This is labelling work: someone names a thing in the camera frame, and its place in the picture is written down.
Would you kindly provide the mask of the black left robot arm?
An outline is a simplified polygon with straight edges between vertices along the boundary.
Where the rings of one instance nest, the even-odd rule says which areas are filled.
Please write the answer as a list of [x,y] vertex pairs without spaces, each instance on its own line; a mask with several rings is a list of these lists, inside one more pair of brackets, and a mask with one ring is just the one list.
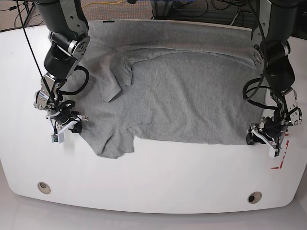
[[262,124],[250,124],[246,142],[269,146],[269,156],[280,156],[283,139],[289,127],[302,122],[297,106],[297,94],[292,88],[295,74],[289,61],[288,42],[303,0],[248,0],[255,18],[251,41],[254,64],[260,77],[243,87],[243,99],[265,110],[273,110],[272,117],[263,117]]

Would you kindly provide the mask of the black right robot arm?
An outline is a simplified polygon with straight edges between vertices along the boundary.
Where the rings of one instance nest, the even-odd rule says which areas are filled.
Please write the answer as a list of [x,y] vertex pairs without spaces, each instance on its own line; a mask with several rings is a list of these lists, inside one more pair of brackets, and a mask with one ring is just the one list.
[[[51,47],[44,60],[46,74],[41,77],[41,89],[35,94],[34,107],[44,110],[53,129],[52,142],[62,143],[64,131],[81,133],[87,118],[73,111],[75,101],[64,96],[80,93],[89,81],[89,72],[79,65],[90,42],[89,25],[79,0],[37,0],[34,2],[49,29]],[[84,83],[75,91],[61,90],[75,71],[85,74]]]

